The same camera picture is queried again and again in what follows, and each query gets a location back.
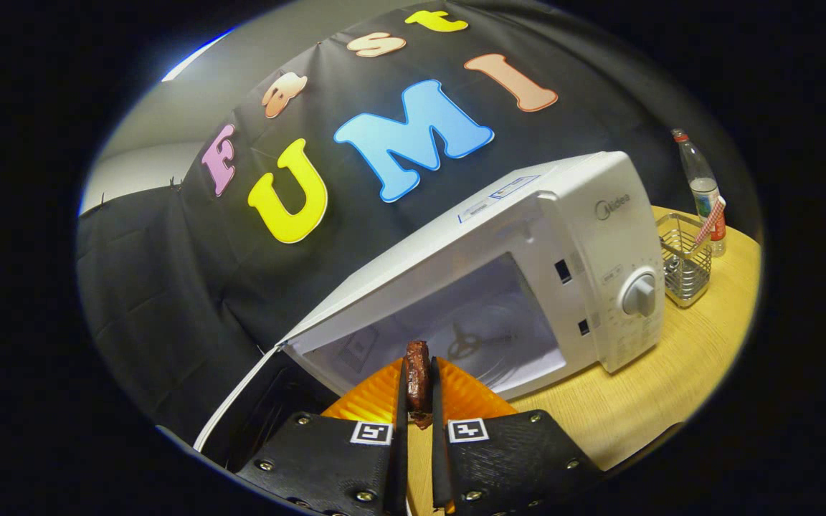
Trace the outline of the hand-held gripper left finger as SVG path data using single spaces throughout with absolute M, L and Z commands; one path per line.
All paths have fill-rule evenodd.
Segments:
M 407 513 L 406 366 L 369 376 L 323 414 L 290 414 L 238 477 L 315 515 Z

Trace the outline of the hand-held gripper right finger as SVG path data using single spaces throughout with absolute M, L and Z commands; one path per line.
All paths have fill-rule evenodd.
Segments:
M 543 409 L 518 411 L 432 359 L 432 496 L 447 515 L 554 515 L 603 471 Z

